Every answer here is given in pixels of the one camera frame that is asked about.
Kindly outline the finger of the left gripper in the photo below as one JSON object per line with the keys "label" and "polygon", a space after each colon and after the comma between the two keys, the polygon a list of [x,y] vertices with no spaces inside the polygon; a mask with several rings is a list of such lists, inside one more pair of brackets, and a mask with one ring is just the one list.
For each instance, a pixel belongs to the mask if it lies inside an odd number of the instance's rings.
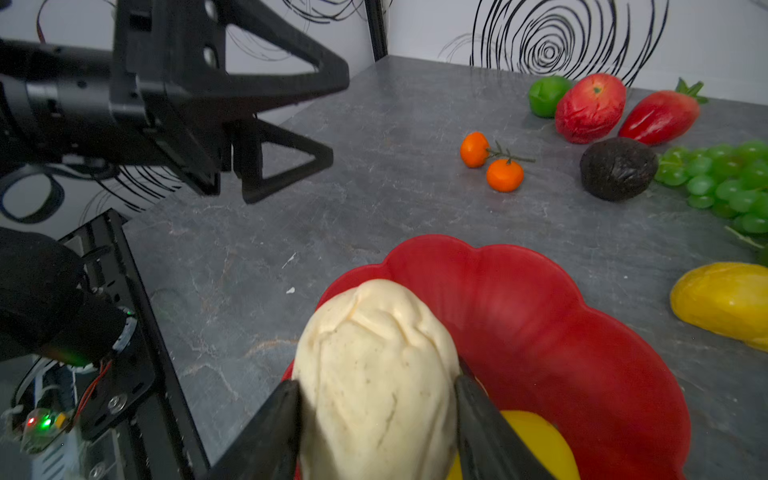
{"label": "finger of the left gripper", "polygon": [[[348,1],[268,1],[287,23],[345,60],[350,59]],[[276,44],[229,25],[226,29],[226,71],[231,74],[301,75],[318,67]]]}
{"label": "finger of the left gripper", "polygon": [[232,170],[255,204],[333,165],[322,143],[257,118],[232,124]]}

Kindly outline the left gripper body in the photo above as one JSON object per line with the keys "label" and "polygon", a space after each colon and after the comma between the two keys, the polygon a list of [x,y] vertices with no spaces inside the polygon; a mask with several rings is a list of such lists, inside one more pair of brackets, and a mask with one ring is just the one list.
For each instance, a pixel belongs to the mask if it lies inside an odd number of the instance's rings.
{"label": "left gripper body", "polygon": [[78,173],[161,166],[201,195],[221,191],[229,159],[223,127],[181,112],[167,82],[170,1],[121,1],[112,49],[23,45],[23,161],[82,158]]}

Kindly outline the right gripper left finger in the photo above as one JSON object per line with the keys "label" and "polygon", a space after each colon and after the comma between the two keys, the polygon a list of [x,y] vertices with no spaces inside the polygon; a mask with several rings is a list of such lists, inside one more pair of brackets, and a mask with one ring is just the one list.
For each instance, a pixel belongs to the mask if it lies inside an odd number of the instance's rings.
{"label": "right gripper left finger", "polygon": [[206,478],[293,479],[301,433],[300,407],[299,383],[281,382]]}

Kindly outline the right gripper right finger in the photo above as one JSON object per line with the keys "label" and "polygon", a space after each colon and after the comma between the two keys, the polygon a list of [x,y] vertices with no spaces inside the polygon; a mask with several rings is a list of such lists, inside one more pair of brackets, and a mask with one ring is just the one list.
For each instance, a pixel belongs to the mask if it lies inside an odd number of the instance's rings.
{"label": "right gripper right finger", "polygon": [[454,382],[457,446],[465,479],[553,480],[491,401],[469,365],[460,360]]}

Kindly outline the yellow lemon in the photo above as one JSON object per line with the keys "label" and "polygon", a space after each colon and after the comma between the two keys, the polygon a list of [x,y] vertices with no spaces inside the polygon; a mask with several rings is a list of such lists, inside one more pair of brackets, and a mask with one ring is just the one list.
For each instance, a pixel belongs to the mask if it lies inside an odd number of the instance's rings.
{"label": "yellow lemon", "polygon": [[[532,451],[534,456],[554,476],[554,479],[579,479],[577,462],[567,441],[559,430],[543,417],[521,410],[500,411],[507,423]],[[459,454],[448,477],[465,479]]]}

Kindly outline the red flower-shaped fruit bowl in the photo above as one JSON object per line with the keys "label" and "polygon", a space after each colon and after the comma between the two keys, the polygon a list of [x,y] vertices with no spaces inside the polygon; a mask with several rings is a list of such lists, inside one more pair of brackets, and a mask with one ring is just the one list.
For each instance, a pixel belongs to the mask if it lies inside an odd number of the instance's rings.
{"label": "red flower-shaped fruit bowl", "polygon": [[587,306],[553,261],[519,246],[419,236],[339,277],[317,309],[376,279],[429,307],[498,409],[555,426],[581,478],[682,477],[691,426],[677,382],[644,340]]}

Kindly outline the beige garlic bulb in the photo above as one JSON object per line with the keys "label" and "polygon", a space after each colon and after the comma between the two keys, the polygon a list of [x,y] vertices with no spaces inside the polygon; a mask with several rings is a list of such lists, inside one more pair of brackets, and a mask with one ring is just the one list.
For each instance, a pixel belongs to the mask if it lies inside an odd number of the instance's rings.
{"label": "beige garlic bulb", "polygon": [[298,341],[304,479],[444,479],[456,456],[457,349],[406,287],[376,279],[311,316]]}

